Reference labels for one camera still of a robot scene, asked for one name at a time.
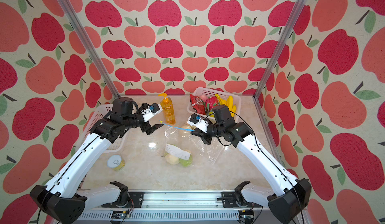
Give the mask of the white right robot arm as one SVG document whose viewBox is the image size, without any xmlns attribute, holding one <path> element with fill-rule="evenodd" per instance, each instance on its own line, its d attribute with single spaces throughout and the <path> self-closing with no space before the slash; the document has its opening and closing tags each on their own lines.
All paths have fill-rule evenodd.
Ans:
<svg viewBox="0 0 385 224">
<path fill-rule="evenodd" d="M 253 129 L 245 122 L 236 122 L 229 108 L 219 105 L 213 108 L 215 123 L 208 118 L 192 114 L 188 124 L 195 127 L 193 136 L 199 137 L 206 145 L 212 138 L 224 138 L 248 157 L 268 181 L 270 188 L 260 188 L 250 182 L 237 187 L 241 199 L 268 207 L 281 223 L 290 223 L 308 206 L 311 184 L 307 179 L 298 179 L 284 168 L 260 143 Z"/>
</svg>

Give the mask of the clear blue zip-top bag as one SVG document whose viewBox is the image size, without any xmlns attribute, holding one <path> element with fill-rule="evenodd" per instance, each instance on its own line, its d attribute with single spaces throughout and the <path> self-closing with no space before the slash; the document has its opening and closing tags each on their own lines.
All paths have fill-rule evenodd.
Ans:
<svg viewBox="0 0 385 224">
<path fill-rule="evenodd" d="M 212 139 L 210 145 L 206 145 L 199 137 L 193 136 L 191 133 L 182 132 L 182 126 L 177 127 L 164 124 L 164 127 L 165 145 L 168 143 L 176 145 L 181 149 L 190 150 L 193 156 L 192 165 L 197 165 L 199 161 L 215 164 L 224 151 L 228 149 L 223 142 L 220 143 L 216 138 Z"/>
</svg>

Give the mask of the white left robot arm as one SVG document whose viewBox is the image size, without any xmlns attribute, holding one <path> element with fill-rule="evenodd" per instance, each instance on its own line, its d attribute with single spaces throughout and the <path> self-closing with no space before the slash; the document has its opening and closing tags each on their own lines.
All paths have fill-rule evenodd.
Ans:
<svg viewBox="0 0 385 224">
<path fill-rule="evenodd" d="M 128 97 L 114 100 L 112 110 L 99 119 L 89 135 L 66 165 L 44 186 L 30 192 L 39 209 L 61 224 L 74 223 L 84 211 L 112 204 L 119 208 L 132 207 L 127 186 L 111 182 L 107 186 L 79 191 L 81 181 L 99 157 L 130 129 L 140 128 L 151 135 L 162 124 L 151 125 L 149 120 L 162 112 L 160 104 L 137 103 Z"/>
</svg>

